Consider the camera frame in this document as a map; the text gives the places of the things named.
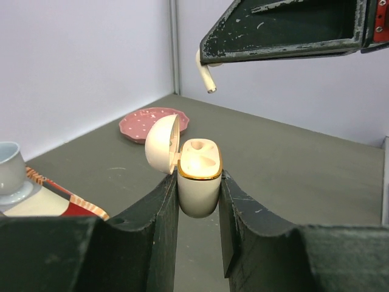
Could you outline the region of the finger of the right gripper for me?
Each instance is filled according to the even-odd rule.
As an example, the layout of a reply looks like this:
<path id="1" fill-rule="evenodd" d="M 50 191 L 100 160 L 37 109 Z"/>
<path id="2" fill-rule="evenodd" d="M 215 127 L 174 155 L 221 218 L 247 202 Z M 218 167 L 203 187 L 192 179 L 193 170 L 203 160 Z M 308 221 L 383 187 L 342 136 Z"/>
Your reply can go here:
<path id="1" fill-rule="evenodd" d="M 368 1 L 233 1 L 201 40 L 202 64 L 335 57 L 362 48 Z"/>

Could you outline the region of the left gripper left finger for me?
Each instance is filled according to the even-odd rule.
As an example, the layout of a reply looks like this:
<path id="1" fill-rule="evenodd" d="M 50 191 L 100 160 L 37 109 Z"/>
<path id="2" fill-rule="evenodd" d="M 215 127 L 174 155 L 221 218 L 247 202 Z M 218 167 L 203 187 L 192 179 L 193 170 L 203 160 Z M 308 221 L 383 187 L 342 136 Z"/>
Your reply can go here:
<path id="1" fill-rule="evenodd" d="M 177 176 L 109 220 L 1 218 L 2 291 L 173 291 Z"/>

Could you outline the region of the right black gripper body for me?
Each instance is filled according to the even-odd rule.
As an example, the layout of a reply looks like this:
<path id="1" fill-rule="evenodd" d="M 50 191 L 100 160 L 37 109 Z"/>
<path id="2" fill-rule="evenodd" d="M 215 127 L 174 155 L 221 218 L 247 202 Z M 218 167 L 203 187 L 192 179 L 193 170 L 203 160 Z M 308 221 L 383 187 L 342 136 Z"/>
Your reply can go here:
<path id="1" fill-rule="evenodd" d="M 367 1 L 363 29 L 362 54 L 388 49 L 388 0 Z"/>

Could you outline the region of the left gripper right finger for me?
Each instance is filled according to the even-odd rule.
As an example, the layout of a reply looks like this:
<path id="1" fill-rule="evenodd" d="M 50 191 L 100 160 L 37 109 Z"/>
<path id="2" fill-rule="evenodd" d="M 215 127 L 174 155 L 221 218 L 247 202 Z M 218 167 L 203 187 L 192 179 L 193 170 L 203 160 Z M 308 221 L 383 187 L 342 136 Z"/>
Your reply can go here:
<path id="1" fill-rule="evenodd" d="M 221 176 L 219 224 L 231 291 L 387 291 L 388 226 L 294 224 Z"/>

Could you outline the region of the beige earbud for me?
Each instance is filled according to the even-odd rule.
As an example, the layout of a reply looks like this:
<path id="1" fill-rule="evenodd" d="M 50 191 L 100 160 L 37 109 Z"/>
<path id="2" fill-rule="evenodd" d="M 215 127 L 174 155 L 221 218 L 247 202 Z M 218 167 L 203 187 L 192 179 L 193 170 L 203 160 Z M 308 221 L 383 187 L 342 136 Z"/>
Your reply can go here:
<path id="1" fill-rule="evenodd" d="M 208 65 L 206 64 L 201 64 L 201 59 L 200 59 L 200 49 L 197 50 L 196 52 L 196 65 L 199 70 L 200 76 L 204 82 L 205 88 L 209 94 L 212 94 L 216 92 L 216 85 L 213 81 L 212 75 L 210 73 L 210 70 L 208 68 Z"/>

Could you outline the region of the beige earbud case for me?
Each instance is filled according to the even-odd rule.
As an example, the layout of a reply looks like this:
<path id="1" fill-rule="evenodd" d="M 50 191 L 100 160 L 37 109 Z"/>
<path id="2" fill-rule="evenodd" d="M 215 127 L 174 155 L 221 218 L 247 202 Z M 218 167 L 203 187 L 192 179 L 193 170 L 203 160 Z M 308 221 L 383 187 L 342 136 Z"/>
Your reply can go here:
<path id="1" fill-rule="evenodd" d="M 145 156 L 152 168 L 177 171 L 179 205 L 191 218 L 205 218 L 216 209 L 222 178 L 222 155 L 216 142 L 189 139 L 180 143 L 179 116 L 159 119 L 145 141 Z"/>

